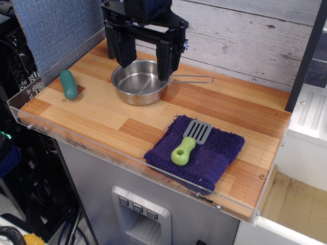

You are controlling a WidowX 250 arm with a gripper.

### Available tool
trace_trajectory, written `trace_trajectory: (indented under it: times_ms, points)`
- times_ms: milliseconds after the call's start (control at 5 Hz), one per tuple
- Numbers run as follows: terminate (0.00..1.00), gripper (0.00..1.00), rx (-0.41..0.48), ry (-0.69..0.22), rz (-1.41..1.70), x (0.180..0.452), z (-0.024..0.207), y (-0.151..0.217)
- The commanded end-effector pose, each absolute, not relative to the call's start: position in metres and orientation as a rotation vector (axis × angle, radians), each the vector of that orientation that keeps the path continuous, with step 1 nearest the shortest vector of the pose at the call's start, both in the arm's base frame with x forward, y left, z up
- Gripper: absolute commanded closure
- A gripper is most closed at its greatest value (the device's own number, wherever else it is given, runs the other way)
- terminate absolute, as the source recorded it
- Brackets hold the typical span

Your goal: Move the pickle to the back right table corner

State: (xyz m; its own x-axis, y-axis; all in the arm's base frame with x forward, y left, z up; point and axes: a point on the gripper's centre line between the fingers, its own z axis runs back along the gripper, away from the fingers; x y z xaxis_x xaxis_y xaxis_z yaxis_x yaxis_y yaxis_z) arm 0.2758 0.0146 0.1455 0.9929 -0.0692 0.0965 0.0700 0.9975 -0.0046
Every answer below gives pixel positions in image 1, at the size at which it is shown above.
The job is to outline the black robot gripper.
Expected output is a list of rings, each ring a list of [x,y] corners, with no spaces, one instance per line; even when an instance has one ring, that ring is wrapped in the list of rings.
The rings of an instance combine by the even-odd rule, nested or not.
[[[181,53],[189,48],[185,38],[189,23],[171,10],[172,1],[103,1],[106,20],[114,27],[142,31],[136,38],[144,42],[158,41],[156,45],[158,78],[165,81],[178,69]],[[116,59],[122,68],[136,59],[135,39],[117,32]]]

